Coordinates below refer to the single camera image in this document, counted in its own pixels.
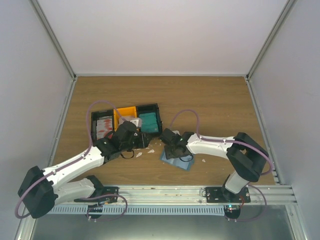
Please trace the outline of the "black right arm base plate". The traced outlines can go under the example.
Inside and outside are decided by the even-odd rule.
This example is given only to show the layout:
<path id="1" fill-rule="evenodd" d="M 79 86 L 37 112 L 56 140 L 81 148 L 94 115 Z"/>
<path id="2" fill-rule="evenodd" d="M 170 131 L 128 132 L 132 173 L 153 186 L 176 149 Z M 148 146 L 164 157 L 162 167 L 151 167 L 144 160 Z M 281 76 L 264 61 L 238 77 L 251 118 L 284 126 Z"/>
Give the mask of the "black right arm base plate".
<path id="1" fill-rule="evenodd" d="M 232 193 L 222 186 L 204 188 L 204 196 L 207 203 L 250 203 L 249 189 L 243 187 L 239 193 Z"/>

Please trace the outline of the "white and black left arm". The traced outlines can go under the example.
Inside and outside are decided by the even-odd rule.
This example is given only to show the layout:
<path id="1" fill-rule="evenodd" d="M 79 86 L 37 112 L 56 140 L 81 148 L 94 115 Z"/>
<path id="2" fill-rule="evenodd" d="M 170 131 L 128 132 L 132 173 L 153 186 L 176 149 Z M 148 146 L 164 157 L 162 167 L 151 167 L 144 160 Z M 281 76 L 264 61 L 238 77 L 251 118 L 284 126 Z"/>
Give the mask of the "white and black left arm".
<path id="1" fill-rule="evenodd" d="M 16 207 L 15 216 L 19 219 L 38 219 L 66 202 L 94 202 L 99 206 L 117 201 L 118 192 L 107 190 L 96 176 L 89 175 L 79 181 L 74 179 L 122 157 L 124 152 L 133 153 L 135 149 L 148 147 L 151 140 L 149 133 L 141 132 L 133 123 L 127 122 L 114 133 L 91 143 L 85 151 L 62 163 L 45 169 L 38 166 L 30 168 L 17 192 L 18 204 L 24 204 L 28 213 L 20 215 Z"/>

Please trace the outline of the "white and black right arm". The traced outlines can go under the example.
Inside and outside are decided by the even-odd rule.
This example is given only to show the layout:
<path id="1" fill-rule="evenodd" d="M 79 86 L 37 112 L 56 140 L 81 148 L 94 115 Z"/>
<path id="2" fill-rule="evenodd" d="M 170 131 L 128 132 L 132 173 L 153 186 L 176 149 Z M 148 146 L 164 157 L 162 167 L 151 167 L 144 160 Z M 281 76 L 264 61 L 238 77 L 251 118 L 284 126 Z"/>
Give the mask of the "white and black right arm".
<path id="1" fill-rule="evenodd" d="M 168 159 L 182 159 L 198 154 L 210 155 L 229 160 L 234 168 L 220 188 L 221 201 L 235 203 L 244 197 L 241 191 L 248 183 L 256 183 L 266 163 L 270 162 L 268 153 L 248 134 L 239 132 L 231 137 L 203 136 L 196 132 L 184 132 L 182 135 L 166 128 L 159 139 L 164 143 L 165 156 Z"/>

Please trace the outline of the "blue leather card holder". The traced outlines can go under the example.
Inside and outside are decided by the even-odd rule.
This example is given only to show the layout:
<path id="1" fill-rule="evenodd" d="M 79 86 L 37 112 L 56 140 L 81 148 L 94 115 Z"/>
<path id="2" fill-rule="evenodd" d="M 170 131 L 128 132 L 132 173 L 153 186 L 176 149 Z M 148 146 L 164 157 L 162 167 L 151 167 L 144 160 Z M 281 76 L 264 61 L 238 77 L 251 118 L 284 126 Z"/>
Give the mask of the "blue leather card holder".
<path id="1" fill-rule="evenodd" d="M 189 171 L 192 165 L 195 163 L 194 157 L 194 155 L 188 155 L 181 158 L 166 158 L 165 151 L 163 151 L 160 160 L 176 168 Z"/>

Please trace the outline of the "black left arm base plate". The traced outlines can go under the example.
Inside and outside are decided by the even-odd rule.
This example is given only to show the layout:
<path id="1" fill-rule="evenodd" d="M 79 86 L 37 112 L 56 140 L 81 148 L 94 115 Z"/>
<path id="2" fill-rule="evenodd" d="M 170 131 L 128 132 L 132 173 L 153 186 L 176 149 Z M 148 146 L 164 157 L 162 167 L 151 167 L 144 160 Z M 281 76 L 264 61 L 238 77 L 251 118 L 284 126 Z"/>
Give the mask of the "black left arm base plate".
<path id="1" fill-rule="evenodd" d="M 110 204 L 116 203 L 118 200 L 117 195 L 119 193 L 119 187 L 117 186 L 104 186 L 96 189 L 88 198 L 75 199 L 76 203 L 98 203 L 98 204 Z"/>

